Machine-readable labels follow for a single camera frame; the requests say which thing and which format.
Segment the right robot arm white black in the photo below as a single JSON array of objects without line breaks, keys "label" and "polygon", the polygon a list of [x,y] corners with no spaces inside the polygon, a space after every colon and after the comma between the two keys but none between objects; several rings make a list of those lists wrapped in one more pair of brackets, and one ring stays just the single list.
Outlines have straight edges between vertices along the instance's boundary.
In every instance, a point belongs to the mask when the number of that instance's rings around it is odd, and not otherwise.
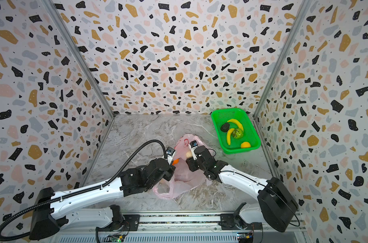
[{"label": "right robot arm white black", "polygon": [[230,164],[216,160],[205,146],[196,141],[189,145],[191,155],[186,163],[192,172],[202,170],[209,180],[233,186],[258,201],[256,208],[261,214],[246,208],[242,203],[233,214],[233,222],[238,228],[246,228],[251,223],[265,221],[278,232],[285,232],[291,221],[296,218],[298,204],[283,182],[272,177],[270,180],[244,173]]}]

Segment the pink plastic bag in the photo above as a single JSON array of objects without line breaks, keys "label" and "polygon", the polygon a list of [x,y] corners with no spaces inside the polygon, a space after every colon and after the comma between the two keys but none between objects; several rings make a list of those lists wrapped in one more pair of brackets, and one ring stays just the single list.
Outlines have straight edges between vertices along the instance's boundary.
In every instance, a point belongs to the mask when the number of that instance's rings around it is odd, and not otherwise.
[{"label": "pink plastic bag", "polygon": [[170,181],[162,179],[153,187],[153,192],[158,198],[174,199],[203,184],[207,186],[212,184],[210,180],[206,179],[203,171],[197,170],[192,172],[186,163],[186,153],[190,151],[189,143],[194,140],[200,146],[205,144],[198,136],[193,134],[185,134],[178,140],[174,148],[175,155],[173,160],[179,159],[179,163],[174,165],[176,169]]}]

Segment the green fruit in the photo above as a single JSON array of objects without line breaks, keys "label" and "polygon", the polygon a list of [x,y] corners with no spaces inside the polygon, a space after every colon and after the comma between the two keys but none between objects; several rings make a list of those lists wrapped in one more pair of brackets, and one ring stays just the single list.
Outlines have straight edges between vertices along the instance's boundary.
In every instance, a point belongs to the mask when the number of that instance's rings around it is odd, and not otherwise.
[{"label": "green fruit", "polygon": [[232,136],[234,139],[241,139],[244,136],[244,132],[241,129],[237,128],[233,132]]}]

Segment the black avocado fruit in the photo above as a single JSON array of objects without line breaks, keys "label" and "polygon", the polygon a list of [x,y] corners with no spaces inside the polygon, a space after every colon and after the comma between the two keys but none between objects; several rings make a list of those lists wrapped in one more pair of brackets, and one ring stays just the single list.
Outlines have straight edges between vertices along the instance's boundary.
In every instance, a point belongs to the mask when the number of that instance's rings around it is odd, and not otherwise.
[{"label": "black avocado fruit", "polygon": [[230,124],[229,123],[224,123],[221,127],[220,130],[224,133],[227,133],[230,129]]}]

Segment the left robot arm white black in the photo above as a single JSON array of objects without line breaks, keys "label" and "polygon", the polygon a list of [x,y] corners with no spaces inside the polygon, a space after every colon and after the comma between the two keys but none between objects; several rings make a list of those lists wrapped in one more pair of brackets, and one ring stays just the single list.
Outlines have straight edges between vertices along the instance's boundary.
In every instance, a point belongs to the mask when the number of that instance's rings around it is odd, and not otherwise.
[{"label": "left robot arm white black", "polygon": [[55,192],[51,187],[42,189],[35,201],[30,229],[30,240],[42,240],[58,233],[71,223],[68,215],[76,210],[106,201],[139,194],[152,189],[162,179],[169,181],[175,166],[158,158],[146,166],[131,168],[119,173],[108,185],[106,181],[78,189]]}]

